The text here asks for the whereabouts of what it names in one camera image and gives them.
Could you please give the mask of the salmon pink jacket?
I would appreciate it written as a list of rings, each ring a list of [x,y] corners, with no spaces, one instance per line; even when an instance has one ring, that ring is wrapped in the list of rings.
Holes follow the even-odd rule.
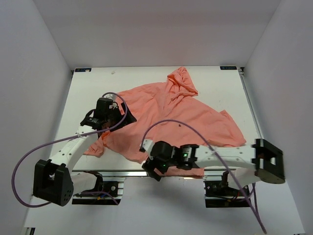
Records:
[[[245,145],[241,130],[228,112],[218,112],[196,100],[198,94],[185,67],[169,74],[166,82],[120,92],[137,121],[103,133],[85,154],[101,157],[109,149],[140,164],[148,158],[139,151],[143,138],[177,147],[207,143],[217,147]]]

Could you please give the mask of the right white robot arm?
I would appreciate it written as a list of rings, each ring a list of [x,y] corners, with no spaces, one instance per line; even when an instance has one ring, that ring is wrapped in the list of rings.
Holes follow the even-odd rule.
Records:
[[[142,165],[147,174],[160,181],[170,167],[182,170],[206,167],[233,168],[233,175],[222,177],[221,190],[233,195],[242,187],[262,181],[269,184],[283,184],[283,151],[265,139],[256,139],[255,144],[240,147],[214,147],[185,144],[171,146],[164,141],[145,139],[140,151],[148,154]]]

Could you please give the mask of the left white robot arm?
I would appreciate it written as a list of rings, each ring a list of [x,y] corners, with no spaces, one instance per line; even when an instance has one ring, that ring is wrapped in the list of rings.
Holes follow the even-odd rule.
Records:
[[[98,99],[95,109],[87,112],[76,133],[65,146],[48,160],[39,160],[36,163],[33,195],[59,206],[65,206],[77,194],[99,195],[103,191],[100,173],[71,173],[100,134],[113,132],[134,122],[136,118],[120,95],[104,94]]]

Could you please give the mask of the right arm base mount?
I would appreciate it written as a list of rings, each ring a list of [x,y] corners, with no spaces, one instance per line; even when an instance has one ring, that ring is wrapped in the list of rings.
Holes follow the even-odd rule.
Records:
[[[248,208],[249,204],[245,200],[239,189],[228,186],[227,171],[205,171],[204,198],[206,208]]]

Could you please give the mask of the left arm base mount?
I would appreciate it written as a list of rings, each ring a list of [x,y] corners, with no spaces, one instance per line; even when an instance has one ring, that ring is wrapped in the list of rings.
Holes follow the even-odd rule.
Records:
[[[97,177],[94,188],[73,195],[73,205],[119,205],[123,195],[125,178],[108,176],[96,171],[84,171]]]

